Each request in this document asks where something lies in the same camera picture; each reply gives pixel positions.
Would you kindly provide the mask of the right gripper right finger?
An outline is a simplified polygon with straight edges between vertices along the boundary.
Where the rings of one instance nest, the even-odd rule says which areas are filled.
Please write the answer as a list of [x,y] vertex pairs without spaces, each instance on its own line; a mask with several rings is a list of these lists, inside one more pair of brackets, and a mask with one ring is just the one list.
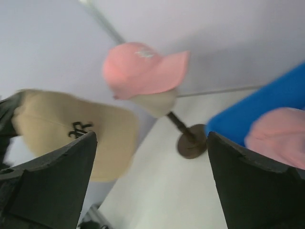
[[229,229],[303,229],[305,172],[215,132],[208,156]]

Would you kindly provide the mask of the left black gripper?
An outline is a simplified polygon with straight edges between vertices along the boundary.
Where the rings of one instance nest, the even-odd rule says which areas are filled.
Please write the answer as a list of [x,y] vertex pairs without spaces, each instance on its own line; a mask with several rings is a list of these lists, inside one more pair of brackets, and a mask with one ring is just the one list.
[[14,111],[22,102],[23,92],[15,93],[14,95],[0,101],[0,166],[10,167],[4,162],[5,155],[10,146],[11,139],[17,137],[18,134],[13,127],[12,118]]

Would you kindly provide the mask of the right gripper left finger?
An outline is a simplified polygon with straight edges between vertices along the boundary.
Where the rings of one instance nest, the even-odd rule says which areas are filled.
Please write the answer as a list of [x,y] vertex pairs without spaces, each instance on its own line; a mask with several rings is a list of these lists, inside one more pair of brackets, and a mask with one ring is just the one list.
[[2,229],[75,229],[96,155],[89,132],[68,145],[0,172]]

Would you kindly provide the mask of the beige cap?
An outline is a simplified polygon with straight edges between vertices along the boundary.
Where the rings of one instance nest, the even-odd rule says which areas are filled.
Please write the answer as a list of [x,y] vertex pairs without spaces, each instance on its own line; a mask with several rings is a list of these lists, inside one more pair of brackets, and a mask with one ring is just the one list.
[[139,135],[132,111],[61,92],[25,89],[17,95],[21,100],[12,123],[36,157],[94,132],[97,149],[90,180],[113,181],[129,169]]

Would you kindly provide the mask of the pink baseball cap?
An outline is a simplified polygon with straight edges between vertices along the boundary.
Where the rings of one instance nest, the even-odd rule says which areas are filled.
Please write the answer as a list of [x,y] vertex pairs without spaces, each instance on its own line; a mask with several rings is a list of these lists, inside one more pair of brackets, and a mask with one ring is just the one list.
[[189,51],[160,55],[144,43],[127,42],[112,48],[102,74],[114,97],[127,100],[178,87],[187,74]]

